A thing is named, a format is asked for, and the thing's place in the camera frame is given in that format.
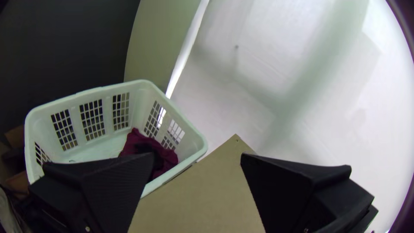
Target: white floor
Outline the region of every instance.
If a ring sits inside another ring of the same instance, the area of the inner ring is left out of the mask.
[[[414,171],[413,77],[385,1],[223,0],[171,99],[207,154],[237,133],[263,156],[351,165],[379,209],[369,231],[385,232]]]

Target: laundry basket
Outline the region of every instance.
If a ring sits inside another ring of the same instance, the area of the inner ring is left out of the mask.
[[[207,151],[204,137],[152,82],[137,80],[86,90],[30,111],[25,121],[25,160],[32,184],[42,164],[117,157],[135,127],[173,149],[179,164],[149,182],[141,197],[165,184]]]

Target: brown cardboard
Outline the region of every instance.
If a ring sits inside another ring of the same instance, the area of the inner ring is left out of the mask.
[[[18,126],[4,134],[13,148],[25,146],[25,126]]]
[[[0,183],[4,184],[7,178],[12,176],[12,171],[8,168],[1,159],[1,155],[8,152],[10,148],[0,142]]]
[[[7,187],[12,191],[28,193],[29,180],[26,171],[22,171],[6,180]],[[18,198],[24,198],[26,195],[16,194]]]
[[[264,233],[237,135],[138,204],[129,233]]]

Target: maroon cloth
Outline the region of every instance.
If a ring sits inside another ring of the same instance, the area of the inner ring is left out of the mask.
[[[153,171],[152,179],[161,176],[166,171],[170,170],[178,164],[177,154],[173,150],[165,149],[155,139],[147,138],[146,136],[142,135],[137,128],[133,128],[132,131],[126,137],[124,149],[121,151],[119,156],[139,154],[140,151],[137,151],[136,147],[136,145],[139,144],[150,145],[154,152],[158,153],[158,155],[163,159],[163,166]]]

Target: cardboard box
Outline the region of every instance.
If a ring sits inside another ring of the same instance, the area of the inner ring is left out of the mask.
[[[240,156],[237,135],[141,199],[129,232],[264,233]]]

